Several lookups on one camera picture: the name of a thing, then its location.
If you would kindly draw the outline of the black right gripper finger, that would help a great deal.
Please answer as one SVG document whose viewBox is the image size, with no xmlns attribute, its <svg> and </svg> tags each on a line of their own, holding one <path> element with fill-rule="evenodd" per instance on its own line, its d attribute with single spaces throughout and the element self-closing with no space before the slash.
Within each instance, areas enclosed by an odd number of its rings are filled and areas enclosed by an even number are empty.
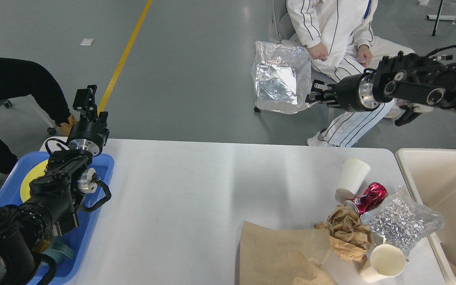
<svg viewBox="0 0 456 285">
<path fill-rule="evenodd" d="M 309 104 L 323 104 L 326 105 L 328 108 L 338 108 L 341 109 L 339 103 L 335 96 L 323 96 L 323 95 L 307 95 L 305 99 L 306 103 Z"/>
<path fill-rule="evenodd" d="M 311 94 L 319 94 L 319 95 L 336 95 L 334 90 L 336 83 L 325 83 L 321 80 L 313 80 L 312 87 L 311 87 Z"/>
</svg>

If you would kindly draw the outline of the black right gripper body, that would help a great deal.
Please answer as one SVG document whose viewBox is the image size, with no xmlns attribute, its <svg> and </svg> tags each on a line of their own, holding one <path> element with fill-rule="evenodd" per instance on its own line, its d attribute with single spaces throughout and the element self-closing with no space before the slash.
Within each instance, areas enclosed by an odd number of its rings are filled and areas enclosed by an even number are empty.
<svg viewBox="0 0 456 285">
<path fill-rule="evenodd" d="M 347 112 L 371 112 L 381 104 L 374 93 L 375 73 L 347 76 L 333 85 L 339 107 Z"/>
</svg>

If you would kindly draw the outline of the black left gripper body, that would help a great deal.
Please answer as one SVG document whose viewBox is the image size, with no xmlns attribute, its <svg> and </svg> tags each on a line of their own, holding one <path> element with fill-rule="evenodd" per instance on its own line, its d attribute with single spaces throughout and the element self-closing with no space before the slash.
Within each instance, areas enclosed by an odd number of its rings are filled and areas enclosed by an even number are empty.
<svg viewBox="0 0 456 285">
<path fill-rule="evenodd" d="M 66 141 L 69 150 L 88 151 L 94 157 L 102 154 L 109 136 L 107 126 L 107 121 L 102 120 L 96 122 L 78 121 L 71 128 Z"/>
</svg>

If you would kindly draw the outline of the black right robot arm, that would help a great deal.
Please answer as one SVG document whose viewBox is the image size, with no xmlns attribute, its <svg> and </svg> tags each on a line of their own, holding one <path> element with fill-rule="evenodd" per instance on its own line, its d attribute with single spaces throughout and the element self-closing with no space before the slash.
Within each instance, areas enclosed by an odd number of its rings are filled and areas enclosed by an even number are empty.
<svg viewBox="0 0 456 285">
<path fill-rule="evenodd" d="M 313 80 L 305 101 L 348 112 L 368 112 L 381 103 L 400 100 L 404 113 L 395 121 L 396 126 L 410 123 L 428 108 L 456 112 L 456 63 L 443 64 L 453 56 L 441 54 L 455 47 L 440 47 L 425 56 L 403 52 L 384 56 L 376 69 L 367 68 L 336 84 Z"/>
</svg>

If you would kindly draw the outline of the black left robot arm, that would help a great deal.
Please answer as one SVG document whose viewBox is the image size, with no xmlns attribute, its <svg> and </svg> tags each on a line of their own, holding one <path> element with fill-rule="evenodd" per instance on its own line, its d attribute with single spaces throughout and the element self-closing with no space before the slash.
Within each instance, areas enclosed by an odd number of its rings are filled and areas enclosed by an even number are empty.
<svg viewBox="0 0 456 285">
<path fill-rule="evenodd" d="M 0 207 L 0 285 L 27 285 L 43 263 L 49 270 L 38 283 L 51 283 L 57 263 L 36 247 L 78 227 L 79 211 L 94 212 L 112 197 L 109 186 L 90 167 L 109 136 L 108 112 L 98 112 L 96 90 L 96 85 L 77 90 L 73 108 L 80 120 L 66 141 L 57 141 L 60 150 L 51 152 L 46 146 L 47 166 L 30 182 L 30 198 L 21 205 Z"/>
</svg>

